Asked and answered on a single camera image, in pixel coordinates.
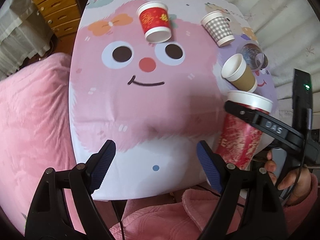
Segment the right hand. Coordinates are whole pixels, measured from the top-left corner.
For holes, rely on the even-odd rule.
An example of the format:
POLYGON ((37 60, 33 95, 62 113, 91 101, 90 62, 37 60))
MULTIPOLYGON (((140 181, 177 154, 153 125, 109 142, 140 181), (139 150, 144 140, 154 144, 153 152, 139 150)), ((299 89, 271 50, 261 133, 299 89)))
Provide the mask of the right hand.
MULTIPOLYGON (((272 180, 272 183, 275 184, 277 178, 273 172, 276 170, 277 165, 272 160, 272 151, 268 151, 267 153, 267 162, 265 163, 264 168, 268 172, 272 180)), ((284 190, 288 187, 293 186, 295 184, 296 179, 298 179, 297 183, 293 187, 293 190, 286 202, 288 206, 297 205, 301 203, 311 192, 311 174, 309 170, 305 167, 301 170, 298 168, 290 171, 278 185, 278 190, 284 190)))

